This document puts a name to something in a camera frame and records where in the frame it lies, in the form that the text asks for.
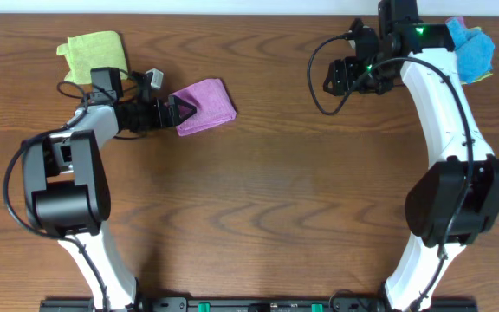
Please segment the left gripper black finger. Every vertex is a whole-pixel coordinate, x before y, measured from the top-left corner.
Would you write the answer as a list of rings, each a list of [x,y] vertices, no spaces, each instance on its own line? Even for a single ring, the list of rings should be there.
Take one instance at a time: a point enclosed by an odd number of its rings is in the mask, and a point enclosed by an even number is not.
[[[177,127],[183,124],[185,121],[190,119],[197,111],[196,110],[191,110],[188,111],[185,114],[181,114],[180,112],[173,112],[171,113],[170,117],[170,126],[171,127]]]
[[[197,112],[196,106],[176,95],[171,94],[168,97],[168,103],[170,107],[177,111],[178,114],[191,114]]]

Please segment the purple microfiber cloth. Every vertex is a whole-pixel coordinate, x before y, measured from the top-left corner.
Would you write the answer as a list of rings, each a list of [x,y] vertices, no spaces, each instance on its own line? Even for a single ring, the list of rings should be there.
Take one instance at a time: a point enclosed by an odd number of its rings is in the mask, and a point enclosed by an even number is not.
[[[197,112],[179,126],[179,136],[198,133],[232,121],[237,117],[226,88],[219,78],[209,78],[172,93],[193,105]]]

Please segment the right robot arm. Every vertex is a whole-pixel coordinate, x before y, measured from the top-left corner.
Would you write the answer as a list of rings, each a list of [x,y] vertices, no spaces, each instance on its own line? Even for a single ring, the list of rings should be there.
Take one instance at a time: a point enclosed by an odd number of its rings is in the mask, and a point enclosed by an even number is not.
[[[462,46],[445,23],[426,23],[413,1],[384,0],[379,26],[355,19],[342,39],[351,56],[330,63],[322,88],[346,101],[408,89],[428,153],[428,169],[405,199],[410,236],[375,297],[346,292],[337,311],[473,311],[467,299],[433,293],[450,263],[489,231],[499,214],[499,158],[481,134],[463,91]]]

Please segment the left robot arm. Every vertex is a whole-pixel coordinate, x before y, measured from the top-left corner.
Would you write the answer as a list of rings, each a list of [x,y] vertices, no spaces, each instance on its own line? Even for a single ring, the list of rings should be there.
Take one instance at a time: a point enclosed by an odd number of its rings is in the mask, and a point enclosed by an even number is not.
[[[125,100],[123,70],[93,68],[92,90],[62,127],[26,140],[23,189],[29,228],[54,239],[74,259],[93,297],[89,311],[151,311],[139,282],[126,267],[108,227],[111,195],[101,148],[120,132],[143,134],[175,127],[197,109],[171,95],[155,96],[164,75],[157,69],[132,72],[136,95]]]

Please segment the folded green cloth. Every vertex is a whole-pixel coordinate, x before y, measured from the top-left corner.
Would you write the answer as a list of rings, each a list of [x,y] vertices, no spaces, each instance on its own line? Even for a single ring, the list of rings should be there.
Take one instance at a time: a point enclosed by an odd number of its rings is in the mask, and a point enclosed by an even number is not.
[[[59,45],[56,54],[64,56],[69,71],[64,81],[78,85],[91,83],[93,68],[119,68],[127,71],[127,61],[120,35],[115,31],[100,31],[69,37]]]

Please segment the blue cloth on pile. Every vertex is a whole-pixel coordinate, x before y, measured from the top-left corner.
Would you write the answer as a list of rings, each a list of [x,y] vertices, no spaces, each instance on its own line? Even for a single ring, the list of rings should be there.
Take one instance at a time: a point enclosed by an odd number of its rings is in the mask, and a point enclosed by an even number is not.
[[[492,75],[495,44],[480,27],[467,28],[461,16],[445,22],[457,55],[457,71],[462,84],[479,82]]]

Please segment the pink cloth in pile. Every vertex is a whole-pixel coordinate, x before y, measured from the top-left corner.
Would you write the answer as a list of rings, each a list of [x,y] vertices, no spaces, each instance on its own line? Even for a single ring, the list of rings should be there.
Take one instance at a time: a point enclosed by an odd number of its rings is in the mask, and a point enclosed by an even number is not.
[[[448,18],[445,23],[459,23],[462,27],[466,27],[464,18],[462,16],[453,16]]]

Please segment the green cloth under pile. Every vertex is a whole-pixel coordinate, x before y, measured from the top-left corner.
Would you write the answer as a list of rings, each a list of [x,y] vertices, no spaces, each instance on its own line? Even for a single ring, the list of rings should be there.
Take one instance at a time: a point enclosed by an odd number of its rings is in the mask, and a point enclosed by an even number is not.
[[[480,28],[467,29],[466,41],[460,47],[459,74],[462,83],[479,82],[492,75],[495,44]]]

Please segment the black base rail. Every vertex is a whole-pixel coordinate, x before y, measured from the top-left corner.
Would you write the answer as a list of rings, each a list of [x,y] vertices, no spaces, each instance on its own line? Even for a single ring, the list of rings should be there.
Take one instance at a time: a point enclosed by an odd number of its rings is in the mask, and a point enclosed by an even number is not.
[[[94,306],[92,299],[47,299],[40,302],[40,312],[103,311]],[[183,297],[162,297],[140,303],[138,307],[110,311],[149,312],[359,312],[390,310],[376,298],[342,296],[329,300],[188,300]],[[422,311],[477,312],[476,302],[470,299],[438,299]]]

